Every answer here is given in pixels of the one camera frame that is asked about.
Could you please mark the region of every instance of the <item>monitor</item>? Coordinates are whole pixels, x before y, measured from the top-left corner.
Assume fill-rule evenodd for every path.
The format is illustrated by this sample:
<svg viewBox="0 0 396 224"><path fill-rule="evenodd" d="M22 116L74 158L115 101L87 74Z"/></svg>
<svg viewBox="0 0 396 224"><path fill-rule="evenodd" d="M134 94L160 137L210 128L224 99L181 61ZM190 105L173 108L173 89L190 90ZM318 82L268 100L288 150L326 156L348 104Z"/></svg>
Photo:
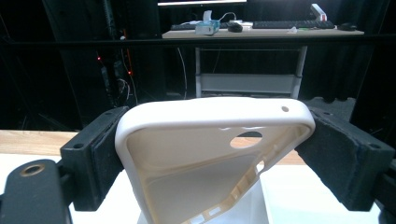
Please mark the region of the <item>monitor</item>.
<svg viewBox="0 0 396 224"><path fill-rule="evenodd" d="M247 0L158 0L159 7L206 7L245 4Z"/></svg>

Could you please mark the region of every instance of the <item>desk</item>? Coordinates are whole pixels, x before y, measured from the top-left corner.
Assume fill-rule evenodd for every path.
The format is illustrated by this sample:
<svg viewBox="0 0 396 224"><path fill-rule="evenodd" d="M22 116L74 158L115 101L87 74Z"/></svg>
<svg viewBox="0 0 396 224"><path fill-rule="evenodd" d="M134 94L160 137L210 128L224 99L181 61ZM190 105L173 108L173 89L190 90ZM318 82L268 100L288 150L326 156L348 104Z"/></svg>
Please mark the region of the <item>desk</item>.
<svg viewBox="0 0 396 224"><path fill-rule="evenodd" d="M214 35L196 35L195 31L170 31L163 34L165 39L175 38L224 38L224 37L285 37L285 36L321 36L321 35L363 35L361 31L329 30L297 30L290 32L286 29L252 29L244 26L242 33L231 33L226 29L220 29ZM294 74L285 75L258 75L258 74L208 74L201 72L201 51L195 49L195 86L196 96L201 97L202 91L240 91L240 92L266 92L286 93L291 98L297 99L304 71L305 55L307 46L298 47L299 51L297 67Z"/></svg>
<svg viewBox="0 0 396 224"><path fill-rule="evenodd" d="M74 135L76 133L0 131L0 192L4 191L7 174L19 165L46 158L58 161L59 148ZM241 138L239 144L249 141L254 139ZM379 214L376 206L370 213L348 212L295 151L279 164L284 165L276 165L262 175L271 223L376 223ZM135 224L140 215L125 172L120 173L98 211L76 212L73 206L70 210L76 224Z"/></svg>

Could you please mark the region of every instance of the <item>computer mouse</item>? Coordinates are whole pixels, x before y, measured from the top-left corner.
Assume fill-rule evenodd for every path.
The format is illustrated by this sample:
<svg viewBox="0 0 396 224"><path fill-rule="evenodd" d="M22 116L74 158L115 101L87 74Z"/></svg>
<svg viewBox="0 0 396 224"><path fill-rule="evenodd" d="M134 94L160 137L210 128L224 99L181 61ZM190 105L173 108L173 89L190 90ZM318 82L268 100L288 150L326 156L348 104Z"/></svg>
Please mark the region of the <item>computer mouse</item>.
<svg viewBox="0 0 396 224"><path fill-rule="evenodd" d="M228 27L229 32L241 33L244 28L239 23L233 23Z"/></svg>
<svg viewBox="0 0 396 224"><path fill-rule="evenodd" d="M357 28L358 27L351 22L345 22L337 26L337 30L342 30L342 31L356 31Z"/></svg>

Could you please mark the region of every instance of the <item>keyboard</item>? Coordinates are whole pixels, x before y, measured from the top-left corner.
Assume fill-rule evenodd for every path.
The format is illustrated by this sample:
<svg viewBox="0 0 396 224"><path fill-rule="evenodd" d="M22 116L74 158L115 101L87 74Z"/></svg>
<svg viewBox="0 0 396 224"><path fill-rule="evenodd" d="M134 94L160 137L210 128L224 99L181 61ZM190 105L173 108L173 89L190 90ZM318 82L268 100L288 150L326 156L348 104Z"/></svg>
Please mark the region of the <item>keyboard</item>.
<svg viewBox="0 0 396 224"><path fill-rule="evenodd" d="M220 29L228 29L228 27L234 25L236 22L221 22L219 28ZM172 25L171 31L183 31L183 30L195 30L195 24L179 24Z"/></svg>
<svg viewBox="0 0 396 224"><path fill-rule="evenodd" d="M253 29L290 29L299 28L334 29L331 21L254 21Z"/></svg>

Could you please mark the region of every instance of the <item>white device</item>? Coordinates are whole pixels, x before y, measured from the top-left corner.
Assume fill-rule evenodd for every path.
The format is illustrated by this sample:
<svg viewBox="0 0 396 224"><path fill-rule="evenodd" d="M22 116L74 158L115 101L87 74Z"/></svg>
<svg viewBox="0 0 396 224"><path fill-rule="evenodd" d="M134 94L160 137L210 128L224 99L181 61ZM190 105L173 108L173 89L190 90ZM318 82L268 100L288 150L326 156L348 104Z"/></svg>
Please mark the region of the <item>white device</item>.
<svg viewBox="0 0 396 224"><path fill-rule="evenodd" d="M311 10L316 16L317 21L326 21L327 16L326 13L318 6L318 4L312 4L311 5Z"/></svg>
<svg viewBox="0 0 396 224"><path fill-rule="evenodd" d="M297 100L213 97L138 105L121 118L115 145L149 224L204 223L314 130ZM258 141L233 144L242 134Z"/></svg>

